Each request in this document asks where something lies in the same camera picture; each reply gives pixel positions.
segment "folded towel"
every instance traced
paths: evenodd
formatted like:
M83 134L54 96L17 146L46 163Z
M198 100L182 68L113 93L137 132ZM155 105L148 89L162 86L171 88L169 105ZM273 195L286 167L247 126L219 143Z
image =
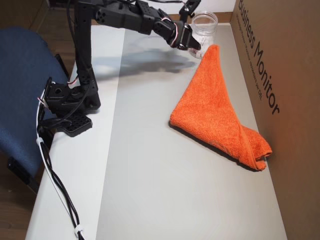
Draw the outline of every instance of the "folded towel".
M170 123L255 170L265 169L264 157L272 153L258 132L240 124L228 97L217 45L205 53Z

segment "chair seat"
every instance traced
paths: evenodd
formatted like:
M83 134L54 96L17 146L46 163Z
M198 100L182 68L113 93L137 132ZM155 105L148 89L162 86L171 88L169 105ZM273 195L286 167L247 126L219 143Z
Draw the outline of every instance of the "chair seat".
M38 34L21 27L0 30L0 150L32 176L42 161L36 144L37 97L49 77L67 82Z

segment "tabletop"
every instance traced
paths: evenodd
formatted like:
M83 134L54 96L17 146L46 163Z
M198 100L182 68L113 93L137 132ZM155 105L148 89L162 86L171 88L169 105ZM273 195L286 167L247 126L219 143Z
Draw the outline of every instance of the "tabletop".
M168 126L200 61L155 34L98 25L91 41L101 107L91 129L56 133L50 150L85 239L287 239L268 168L244 169ZM234 110L257 130L229 24L216 43ZM46 172L26 239L75 239Z

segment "wire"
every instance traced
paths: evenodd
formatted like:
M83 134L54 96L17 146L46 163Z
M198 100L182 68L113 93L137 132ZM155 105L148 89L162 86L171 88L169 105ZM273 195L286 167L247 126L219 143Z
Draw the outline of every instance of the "wire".
M73 85L73 84L75 84L77 82L78 79L79 79L79 77L76 76L73 81L67 81L66 83L69 84L69 85Z
M41 95L41 99L44 97L45 94L45 90L43 90L42 95ZM36 111L36 120L35 120L35 124L36 124L36 129L38 129L38 121L39 121L39 111L40 111L40 106L41 106L41 102L39 101L38 103L38 108ZM72 224L74 226L74 228L76 228L77 226L79 226L80 224L80 220L79 220L79 216L77 213L77 210L64 186L64 184L62 183L62 181L60 180L60 178L58 177L58 175L54 172L53 167L52 167L52 162L50 159L50 153L49 153L49 149L48 147L45 145L45 143L43 142L43 140L39 140L42 139L39 137L39 133L38 130L36 131L36 136L37 136L37 142L38 142L38 146L39 146L39 150L41 153L41 157L42 157L42 161L44 163L45 166L45 170L51 180L51 183L56 191L56 193L58 194L65 210L67 211L68 215L71 218ZM47 156L47 160L45 159L44 156L44 151L46 153ZM79 240L85 240L85 238L82 236L82 232L78 231L77 236L79 238Z
M85 64L85 61L78 49L76 40L75 40L75 33L72 29L72 24L71 24L71 17L70 17L70 4L71 4L71 0L68 0L67 5L66 5L66 16L67 16L67 20L68 20L68 26L69 26L69 30L71 33L71 37L72 37L72 41L74 44L74 48L76 53L79 56L79 59L81 61L81 63L83 64L84 67L86 67L86 71L89 75L89 85L87 87L87 89L85 90L84 95L82 96L81 100L78 102L78 104L69 112L67 113L65 116L63 116L62 118L56 118L54 121L52 121L53 123L49 124L49 125L44 125L43 127L46 129L53 129L58 127L61 123L65 122L72 114L74 114L78 108L81 106L81 104L84 102L84 100L86 99L86 97L88 96L89 93L89 89L91 89L91 84L92 84L92 79L94 79L93 75L92 75L92 66L87 67Z
M181 0L148 0L150 2L160 3L160 4L184 4Z

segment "cable tie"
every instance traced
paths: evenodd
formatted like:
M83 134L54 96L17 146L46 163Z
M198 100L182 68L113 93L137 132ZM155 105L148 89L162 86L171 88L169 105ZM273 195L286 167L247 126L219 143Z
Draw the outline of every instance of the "cable tie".
M84 227L81 224L76 226L75 229L74 229L75 236L78 238L78 232L83 232L83 230L84 230Z
M44 140L43 140L42 137L40 137L40 136L39 136L35 141L36 141L36 144L39 145L39 147L41 147L41 143L44 142Z

